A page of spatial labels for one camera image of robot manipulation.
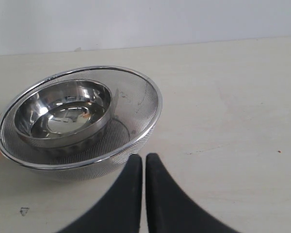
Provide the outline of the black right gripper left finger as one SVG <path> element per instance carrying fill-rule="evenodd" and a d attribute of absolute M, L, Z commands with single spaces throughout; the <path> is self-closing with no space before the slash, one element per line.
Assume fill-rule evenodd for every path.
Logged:
<path fill-rule="evenodd" d="M 61 233 L 138 233 L 143 189 L 143 164 L 129 157 L 122 172 L 103 197 Z"/>

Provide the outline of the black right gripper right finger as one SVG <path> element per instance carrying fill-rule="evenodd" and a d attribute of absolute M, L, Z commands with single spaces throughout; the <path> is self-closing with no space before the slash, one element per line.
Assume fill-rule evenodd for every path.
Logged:
<path fill-rule="evenodd" d="M 236 233 L 197 205 L 156 153 L 145 160 L 145 201 L 150 233 Z"/>

